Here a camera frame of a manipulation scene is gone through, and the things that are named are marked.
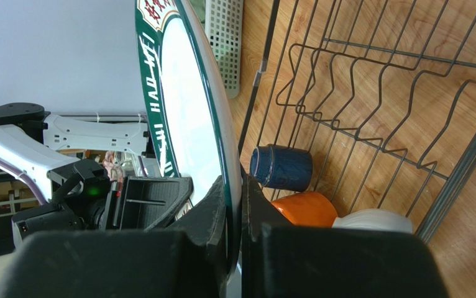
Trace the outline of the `dark blue mug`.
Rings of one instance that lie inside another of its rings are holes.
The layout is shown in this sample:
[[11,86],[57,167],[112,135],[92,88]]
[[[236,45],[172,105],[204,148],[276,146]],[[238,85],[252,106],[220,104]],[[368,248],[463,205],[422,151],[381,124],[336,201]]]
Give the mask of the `dark blue mug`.
[[263,187],[303,192],[311,182],[313,159],[299,148],[258,146],[251,154],[249,172]]

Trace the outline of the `white ribbed bowl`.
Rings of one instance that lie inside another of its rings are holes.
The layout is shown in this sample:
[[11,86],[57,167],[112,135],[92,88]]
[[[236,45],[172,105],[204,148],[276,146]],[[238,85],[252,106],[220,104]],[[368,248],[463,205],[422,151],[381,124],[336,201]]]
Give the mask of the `white ribbed bowl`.
[[413,224],[409,218],[383,209],[364,209],[337,217],[332,228],[413,233]]

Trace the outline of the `orange mug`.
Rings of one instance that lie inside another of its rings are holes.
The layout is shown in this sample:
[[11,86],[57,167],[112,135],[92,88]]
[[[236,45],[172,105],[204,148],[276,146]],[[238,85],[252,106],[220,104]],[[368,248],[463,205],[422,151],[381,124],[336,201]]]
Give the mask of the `orange mug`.
[[294,225],[331,228],[339,217],[331,201],[316,191],[276,199],[272,205]]

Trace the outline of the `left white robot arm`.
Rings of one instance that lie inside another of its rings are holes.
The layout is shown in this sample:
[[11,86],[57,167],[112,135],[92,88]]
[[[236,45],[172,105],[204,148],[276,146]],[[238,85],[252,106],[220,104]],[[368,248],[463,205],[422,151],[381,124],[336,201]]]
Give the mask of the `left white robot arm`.
[[191,208],[191,178],[159,172],[149,126],[83,121],[41,105],[0,106],[0,170],[38,206],[11,218],[14,246],[47,231],[165,228]]

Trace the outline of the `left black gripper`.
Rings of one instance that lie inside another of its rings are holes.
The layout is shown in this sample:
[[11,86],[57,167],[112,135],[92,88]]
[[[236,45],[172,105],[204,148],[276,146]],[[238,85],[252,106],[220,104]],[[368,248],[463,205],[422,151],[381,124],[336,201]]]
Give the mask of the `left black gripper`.
[[89,159],[52,169],[47,177],[55,185],[51,200],[11,218],[16,248],[36,232],[165,228],[193,193],[189,177],[129,176],[112,184],[107,170]]

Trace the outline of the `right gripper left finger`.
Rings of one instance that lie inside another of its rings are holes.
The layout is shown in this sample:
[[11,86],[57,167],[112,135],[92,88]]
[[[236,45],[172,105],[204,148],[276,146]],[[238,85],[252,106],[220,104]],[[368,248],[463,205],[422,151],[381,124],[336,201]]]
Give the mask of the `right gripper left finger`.
[[224,297],[224,182],[164,229],[39,232],[14,253],[0,297]]

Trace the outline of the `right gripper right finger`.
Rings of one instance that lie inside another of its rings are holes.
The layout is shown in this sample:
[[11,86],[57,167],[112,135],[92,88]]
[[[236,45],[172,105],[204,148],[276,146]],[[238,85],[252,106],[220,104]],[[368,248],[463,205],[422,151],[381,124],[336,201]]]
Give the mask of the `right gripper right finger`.
[[242,185],[242,297],[448,297],[423,241],[408,233],[303,227]]

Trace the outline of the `white plastic basket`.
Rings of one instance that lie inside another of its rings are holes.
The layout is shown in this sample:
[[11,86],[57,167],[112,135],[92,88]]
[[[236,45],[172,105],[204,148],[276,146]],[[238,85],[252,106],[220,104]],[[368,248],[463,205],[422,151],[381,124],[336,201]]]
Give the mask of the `white plastic basket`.
[[243,0],[206,0],[204,28],[227,98],[240,93]]

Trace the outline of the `white green-rimmed round plate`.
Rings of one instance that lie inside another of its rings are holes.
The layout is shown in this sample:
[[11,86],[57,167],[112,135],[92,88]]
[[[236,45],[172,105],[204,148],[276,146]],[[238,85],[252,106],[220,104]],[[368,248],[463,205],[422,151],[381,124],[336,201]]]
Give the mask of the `white green-rimmed round plate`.
[[193,207],[221,181],[226,269],[232,276],[240,247],[242,174],[226,89],[209,39],[189,1],[136,1],[135,31],[160,174],[191,178]]

